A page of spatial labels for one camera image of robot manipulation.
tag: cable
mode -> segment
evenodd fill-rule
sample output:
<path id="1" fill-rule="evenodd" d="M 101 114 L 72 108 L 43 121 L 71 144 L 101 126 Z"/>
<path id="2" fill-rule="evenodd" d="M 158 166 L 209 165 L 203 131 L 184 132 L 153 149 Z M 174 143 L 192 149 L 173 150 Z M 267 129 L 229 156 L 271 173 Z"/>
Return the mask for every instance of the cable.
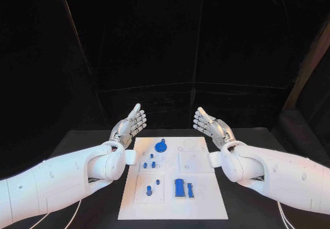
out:
<path id="1" fill-rule="evenodd" d="M 71 219 L 71 221 L 69 221 L 69 223 L 68 223 L 68 225 L 66 225 L 65 229 L 66 229 L 66 228 L 69 227 L 69 225 L 71 225 L 71 222 L 72 222 L 72 220 L 73 220 L 73 218 L 75 218 L 75 215 L 76 215 L 76 212 L 78 212 L 79 206 L 81 206 L 81 200 L 79 200 L 79 204 L 78 204 L 78 207 L 76 207 L 76 210 L 75 210 L 75 213 L 73 213 L 72 219 Z"/>
<path id="2" fill-rule="evenodd" d="M 43 219 L 46 218 L 46 216 L 49 215 L 49 213 L 46 213 L 46 215 L 42 217 L 42 219 L 36 222 L 36 224 L 30 227 L 30 229 L 43 221 Z"/>
<path id="3" fill-rule="evenodd" d="M 291 223 L 288 222 L 288 220 L 287 220 L 287 217 L 285 217 L 285 214 L 284 214 L 284 210 L 282 210 L 281 203 L 277 202 L 277 205 L 278 205 L 278 210 L 280 210 L 280 214 L 281 214 L 281 217 L 282 217 L 282 221 L 284 221 L 285 227 L 287 227 L 287 223 L 288 223 L 290 226 L 291 226 L 291 228 L 295 229 L 294 226 L 292 226 L 292 224 L 291 224 Z"/>

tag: blue knob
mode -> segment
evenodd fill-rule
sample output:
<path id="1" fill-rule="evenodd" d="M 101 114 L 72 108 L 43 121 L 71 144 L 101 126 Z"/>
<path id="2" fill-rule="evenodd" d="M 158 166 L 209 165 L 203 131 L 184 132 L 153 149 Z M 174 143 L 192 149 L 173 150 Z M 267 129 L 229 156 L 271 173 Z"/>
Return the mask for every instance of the blue knob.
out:
<path id="1" fill-rule="evenodd" d="M 147 186 L 147 196 L 150 197 L 151 194 L 153 194 L 153 192 L 151 192 L 151 186 Z"/>
<path id="2" fill-rule="evenodd" d="M 167 145 L 166 145 L 166 140 L 161 139 L 161 142 L 158 142 L 154 146 L 154 149 L 158 153 L 164 152 L 167 149 Z"/>

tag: robotic arm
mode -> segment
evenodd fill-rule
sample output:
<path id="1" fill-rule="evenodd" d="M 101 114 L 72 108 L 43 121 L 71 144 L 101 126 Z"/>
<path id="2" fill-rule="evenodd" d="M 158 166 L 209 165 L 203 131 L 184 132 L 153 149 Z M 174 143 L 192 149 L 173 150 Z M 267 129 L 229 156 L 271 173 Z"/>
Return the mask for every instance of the robotic arm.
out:
<path id="1" fill-rule="evenodd" d="M 78 202 L 121 177 L 125 164 L 135 165 L 135 151 L 125 148 L 147 126 L 140 107 L 117 123 L 99 146 L 43 161 L 0 181 L 0 228 Z"/>
<path id="2" fill-rule="evenodd" d="M 200 107 L 195 129 L 212 137 L 220 151 L 209 154 L 232 182 L 288 206 L 330 214 L 330 169 L 310 159 L 248 146 L 236 141 L 229 126 Z"/>

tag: blue switch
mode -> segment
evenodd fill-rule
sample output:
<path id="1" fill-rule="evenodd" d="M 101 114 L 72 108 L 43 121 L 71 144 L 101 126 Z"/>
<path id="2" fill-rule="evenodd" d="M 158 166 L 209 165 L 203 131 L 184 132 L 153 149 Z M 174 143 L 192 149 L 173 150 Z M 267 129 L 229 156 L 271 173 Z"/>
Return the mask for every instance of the blue switch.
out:
<path id="1" fill-rule="evenodd" d="M 167 149 L 167 145 L 166 145 L 166 140 L 161 139 L 161 142 L 158 142 L 154 146 L 154 149 L 158 153 L 164 152 Z"/>
<path id="2" fill-rule="evenodd" d="M 153 192 L 151 192 L 151 186 L 147 186 L 147 196 L 150 197 L 151 194 L 153 194 Z"/>
<path id="3" fill-rule="evenodd" d="M 183 187 L 183 179 L 176 179 L 176 197 L 177 198 L 184 198 L 184 187 Z"/>
<path id="4" fill-rule="evenodd" d="M 193 184 L 192 183 L 187 183 L 187 195 L 189 195 L 189 198 L 193 198 L 195 197 L 195 194 L 193 194 Z"/>

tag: table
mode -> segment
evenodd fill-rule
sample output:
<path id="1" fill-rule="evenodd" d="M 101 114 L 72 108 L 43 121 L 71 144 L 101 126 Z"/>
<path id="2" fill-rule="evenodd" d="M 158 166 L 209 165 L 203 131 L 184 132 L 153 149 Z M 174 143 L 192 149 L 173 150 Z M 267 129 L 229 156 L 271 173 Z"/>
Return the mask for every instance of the table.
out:
<path id="1" fill-rule="evenodd" d="M 69 131 L 50 157 L 99 145 L 108 140 L 111 131 Z M 277 139 L 265 128 L 233 129 L 235 137 L 245 144 L 284 151 Z M 137 137 L 205 136 L 195 129 L 143 130 Z M 205 136 L 209 152 L 218 151 L 212 139 Z M 249 188 L 228 180 L 220 168 L 215 169 L 222 192 L 228 220 L 117 220 L 125 186 L 128 166 L 121 178 L 109 186 L 82 199 L 81 207 L 69 229 L 284 229 L 277 202 Z M 78 203 L 52 212 L 35 229 L 63 229 Z M 298 210 L 282 204 L 285 217 L 295 229 L 330 227 L 330 215 Z M 10 225 L 7 229 L 30 228 L 42 216 L 32 217 Z"/>

